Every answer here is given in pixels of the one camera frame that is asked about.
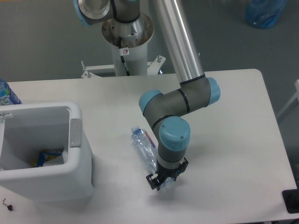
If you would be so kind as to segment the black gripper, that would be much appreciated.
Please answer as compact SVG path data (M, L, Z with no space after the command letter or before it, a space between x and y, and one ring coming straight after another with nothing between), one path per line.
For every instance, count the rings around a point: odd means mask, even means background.
M151 189L159 191L167 179L171 178L175 182L177 177L185 172L187 166L188 160L185 157L176 162L168 162L158 157L156 173L147 175L146 180Z

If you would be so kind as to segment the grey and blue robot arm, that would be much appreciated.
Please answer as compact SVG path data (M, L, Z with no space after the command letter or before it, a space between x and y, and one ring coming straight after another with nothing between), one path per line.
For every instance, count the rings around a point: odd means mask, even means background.
M84 26L102 23L102 34L112 48L117 76L148 74L148 47L153 23L140 10L138 0L75 0L75 11ZM180 87L163 94L142 94L139 107L157 141L155 172L147 176L152 189L185 172L185 152L191 129L183 116L217 102L220 87L206 77L179 0L153 1Z

